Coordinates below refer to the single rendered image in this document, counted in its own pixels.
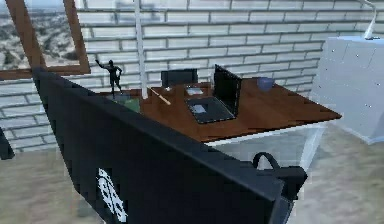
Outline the white chest of drawers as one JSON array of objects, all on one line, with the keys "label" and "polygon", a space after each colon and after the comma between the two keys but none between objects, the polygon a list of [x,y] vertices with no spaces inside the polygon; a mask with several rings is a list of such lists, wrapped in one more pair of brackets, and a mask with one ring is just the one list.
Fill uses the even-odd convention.
[{"label": "white chest of drawers", "polygon": [[337,125],[371,145],[384,142],[384,39],[326,39],[310,97],[342,115]]}]

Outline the tan pencil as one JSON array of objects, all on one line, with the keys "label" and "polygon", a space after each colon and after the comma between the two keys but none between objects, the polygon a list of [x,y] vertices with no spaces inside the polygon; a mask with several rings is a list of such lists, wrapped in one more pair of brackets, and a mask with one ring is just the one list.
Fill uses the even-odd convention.
[{"label": "tan pencil", "polygon": [[157,97],[159,97],[163,102],[165,102],[167,105],[171,105],[171,102],[168,101],[165,97],[163,97],[160,93],[155,91],[152,87],[148,87],[148,89],[154,93]]}]

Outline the brown desk with white legs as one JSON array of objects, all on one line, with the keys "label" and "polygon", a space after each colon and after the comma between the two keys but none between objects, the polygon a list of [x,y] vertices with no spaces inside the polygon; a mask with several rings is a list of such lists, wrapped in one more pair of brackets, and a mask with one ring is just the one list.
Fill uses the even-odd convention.
[{"label": "brown desk with white legs", "polygon": [[242,81],[239,114],[233,120],[199,124],[189,111],[185,100],[190,96],[178,85],[167,91],[154,87],[171,105],[167,105],[151,91],[143,99],[140,89],[125,93],[140,101],[140,112],[182,134],[209,146],[227,145],[306,129],[308,135],[299,160],[307,169],[316,154],[321,137],[329,121],[341,115],[280,85],[267,92],[257,88],[254,78]]}]

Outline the black slanted shape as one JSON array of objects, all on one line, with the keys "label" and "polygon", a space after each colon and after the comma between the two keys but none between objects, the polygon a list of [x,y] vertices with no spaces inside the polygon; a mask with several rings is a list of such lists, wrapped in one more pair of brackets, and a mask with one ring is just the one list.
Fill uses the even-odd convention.
[{"label": "black slanted shape", "polygon": [[5,137],[3,130],[0,128],[0,159],[8,160],[12,159],[15,156],[15,153]]}]

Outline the black open laptop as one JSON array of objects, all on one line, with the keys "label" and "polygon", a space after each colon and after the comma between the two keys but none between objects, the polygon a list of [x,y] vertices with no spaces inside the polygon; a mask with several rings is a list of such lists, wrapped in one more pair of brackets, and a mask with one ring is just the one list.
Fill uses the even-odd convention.
[{"label": "black open laptop", "polygon": [[199,124],[235,119],[239,110],[241,84],[239,76],[215,65],[212,95],[186,99],[185,103]]}]

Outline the black chair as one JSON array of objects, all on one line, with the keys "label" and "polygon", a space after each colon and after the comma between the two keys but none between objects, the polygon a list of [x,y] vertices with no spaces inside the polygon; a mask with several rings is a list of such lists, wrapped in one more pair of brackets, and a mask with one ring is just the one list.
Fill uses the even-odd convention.
[{"label": "black chair", "polygon": [[172,87],[179,84],[190,84],[198,82],[197,70],[175,69],[161,72],[161,81],[163,87]]}]

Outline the black human figure statue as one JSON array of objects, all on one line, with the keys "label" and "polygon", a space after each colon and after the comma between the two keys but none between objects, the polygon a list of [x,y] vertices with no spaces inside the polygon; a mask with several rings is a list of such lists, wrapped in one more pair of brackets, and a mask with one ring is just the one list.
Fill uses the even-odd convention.
[{"label": "black human figure statue", "polygon": [[122,74],[122,69],[118,66],[115,66],[112,60],[110,60],[107,65],[102,65],[98,60],[95,60],[95,62],[99,65],[100,68],[105,69],[109,72],[112,96],[115,96],[115,87],[118,87],[120,94],[123,94],[122,88],[120,86],[120,77]]}]

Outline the blue bowl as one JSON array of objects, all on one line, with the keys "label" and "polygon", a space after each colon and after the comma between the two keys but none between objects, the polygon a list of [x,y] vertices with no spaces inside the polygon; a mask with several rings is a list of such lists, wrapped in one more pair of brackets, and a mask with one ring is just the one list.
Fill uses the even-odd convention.
[{"label": "blue bowl", "polygon": [[267,92],[273,88],[275,80],[269,77],[259,77],[257,79],[257,86],[260,91]]}]

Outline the brown framed window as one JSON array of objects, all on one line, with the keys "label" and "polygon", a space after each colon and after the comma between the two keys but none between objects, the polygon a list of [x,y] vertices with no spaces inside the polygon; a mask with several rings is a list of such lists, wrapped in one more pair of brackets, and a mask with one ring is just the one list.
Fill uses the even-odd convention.
[{"label": "brown framed window", "polygon": [[0,0],[0,80],[90,72],[75,0]]}]

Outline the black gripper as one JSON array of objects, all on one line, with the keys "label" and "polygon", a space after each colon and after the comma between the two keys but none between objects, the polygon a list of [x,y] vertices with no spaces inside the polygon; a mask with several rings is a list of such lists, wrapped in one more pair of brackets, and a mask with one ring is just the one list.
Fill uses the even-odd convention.
[{"label": "black gripper", "polygon": [[258,152],[252,160],[252,165],[257,168],[259,161],[265,157],[273,169],[277,169],[275,175],[282,180],[285,185],[283,196],[288,200],[297,200],[298,193],[308,178],[306,171],[300,166],[280,167],[276,159],[268,152]]}]

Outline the white lamp pole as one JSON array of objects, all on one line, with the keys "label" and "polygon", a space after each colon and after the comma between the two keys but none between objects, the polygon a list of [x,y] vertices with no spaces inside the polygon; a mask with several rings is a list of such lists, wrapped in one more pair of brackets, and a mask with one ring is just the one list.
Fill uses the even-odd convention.
[{"label": "white lamp pole", "polygon": [[137,51],[139,58],[139,72],[141,78],[141,95],[143,99],[148,98],[147,92],[147,78],[145,73],[145,58],[144,58],[144,49],[143,49],[143,35],[142,35],[142,26],[140,18],[140,0],[133,0],[135,5],[135,23],[136,23],[136,39],[137,39]]}]

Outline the white desk lamp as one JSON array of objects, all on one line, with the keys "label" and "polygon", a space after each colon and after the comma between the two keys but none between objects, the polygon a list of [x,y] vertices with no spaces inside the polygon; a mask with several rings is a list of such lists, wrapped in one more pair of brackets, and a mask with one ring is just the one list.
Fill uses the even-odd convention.
[{"label": "white desk lamp", "polygon": [[362,5],[367,5],[372,10],[372,19],[371,19],[368,27],[366,28],[366,30],[364,32],[363,38],[365,40],[373,40],[374,37],[372,36],[372,34],[373,34],[373,31],[375,28],[376,19],[377,19],[377,15],[378,15],[377,7],[370,0],[357,0],[357,1],[360,2]]}]

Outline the green flat book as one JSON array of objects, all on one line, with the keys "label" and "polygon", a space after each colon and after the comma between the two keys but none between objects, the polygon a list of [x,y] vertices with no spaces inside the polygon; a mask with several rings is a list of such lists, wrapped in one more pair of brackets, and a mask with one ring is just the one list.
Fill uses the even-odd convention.
[{"label": "green flat book", "polygon": [[134,112],[140,112],[140,101],[137,98],[127,99],[124,102],[124,106]]}]

